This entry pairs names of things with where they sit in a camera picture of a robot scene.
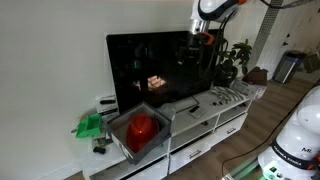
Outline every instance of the cardboard box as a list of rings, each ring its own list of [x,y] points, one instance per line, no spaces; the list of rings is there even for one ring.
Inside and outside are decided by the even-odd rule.
[[[231,88],[248,96],[251,100],[260,99],[267,89],[267,73],[265,69],[253,68],[242,81],[236,79]]]
[[[134,153],[128,146],[126,141],[127,129],[131,119],[140,114],[147,114],[156,120],[159,124],[159,133],[148,144],[146,144],[139,152]],[[113,142],[120,148],[128,159],[129,163],[138,164],[153,148],[162,144],[171,137],[171,120],[162,115],[156,109],[143,102],[132,109],[120,114],[114,119],[107,122],[107,133]]]

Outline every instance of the drawer handle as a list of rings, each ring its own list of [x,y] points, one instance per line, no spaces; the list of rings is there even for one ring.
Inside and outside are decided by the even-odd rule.
[[[232,133],[233,131],[235,131],[236,130],[236,128],[231,128],[231,129],[229,129],[228,131],[227,131],[227,134],[230,134],[230,133]]]
[[[191,158],[195,157],[196,155],[200,154],[201,152],[202,152],[202,151],[197,150],[196,152],[190,154],[190,155],[189,155],[189,158],[191,159]]]

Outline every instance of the power cord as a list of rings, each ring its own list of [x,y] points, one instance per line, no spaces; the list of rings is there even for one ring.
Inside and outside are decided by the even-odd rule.
[[[260,0],[260,1],[272,9],[289,9],[289,8],[298,7],[298,6],[301,6],[304,4],[308,4],[314,0],[298,0],[298,1],[292,2],[290,4],[284,5],[284,6],[273,6],[270,3],[267,3],[265,0]]]
[[[310,88],[310,90],[313,89],[314,87],[316,87],[319,82],[320,82],[320,79],[318,80],[317,83],[315,83],[315,84]],[[250,154],[251,152],[253,152],[253,151],[257,150],[258,148],[260,148],[263,144],[265,144],[265,143],[271,138],[271,136],[273,135],[273,133],[278,129],[278,127],[289,117],[289,115],[291,115],[292,111],[299,106],[299,104],[302,102],[303,98],[300,99],[299,102],[291,109],[291,111],[288,112],[288,114],[277,124],[277,126],[272,130],[272,132],[269,134],[269,136],[267,137],[266,140],[264,140],[264,141],[263,141],[262,143],[260,143],[258,146],[256,146],[255,148],[253,148],[252,150],[250,150],[250,151],[248,151],[248,152],[246,152],[246,153],[244,153],[244,154],[241,154],[241,155],[239,155],[239,156],[235,156],[235,157],[233,157],[233,158],[226,159],[225,161],[223,161],[223,162],[222,162],[222,165],[221,165],[222,177],[224,177],[223,167],[224,167],[224,164],[225,164],[226,162],[232,161],[232,160],[237,159],[237,158],[239,158],[239,157],[242,157],[242,156],[245,156],[245,155],[247,155],[247,154]]]

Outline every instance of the trash can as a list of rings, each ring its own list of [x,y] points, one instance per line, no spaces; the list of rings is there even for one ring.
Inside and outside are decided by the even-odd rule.
[[[273,80],[283,84],[288,83],[306,57],[307,54],[300,51],[286,52],[273,75]]]

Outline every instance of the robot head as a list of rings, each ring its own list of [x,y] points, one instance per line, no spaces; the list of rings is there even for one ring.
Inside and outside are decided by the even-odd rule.
[[[320,86],[310,90],[300,103],[297,114],[301,126],[320,135]]]

